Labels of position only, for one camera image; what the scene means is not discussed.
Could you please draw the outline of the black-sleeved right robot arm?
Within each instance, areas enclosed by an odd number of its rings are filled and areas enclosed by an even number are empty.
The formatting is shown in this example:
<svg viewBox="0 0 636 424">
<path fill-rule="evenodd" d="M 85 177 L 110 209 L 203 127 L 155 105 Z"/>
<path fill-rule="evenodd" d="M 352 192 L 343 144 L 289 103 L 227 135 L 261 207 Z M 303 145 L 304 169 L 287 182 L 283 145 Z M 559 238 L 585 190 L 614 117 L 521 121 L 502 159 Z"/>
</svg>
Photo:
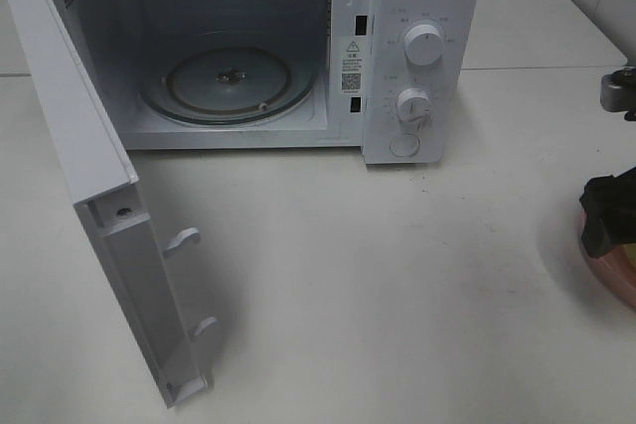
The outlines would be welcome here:
<svg viewBox="0 0 636 424">
<path fill-rule="evenodd" d="M 635 68 L 606 74 L 601 79 L 600 104 L 635 122 Z M 635 168 L 619 176 L 590 179 L 579 198 L 584 212 L 581 243 L 591 258 L 600 258 L 619 245 L 635 242 Z"/>
</svg>

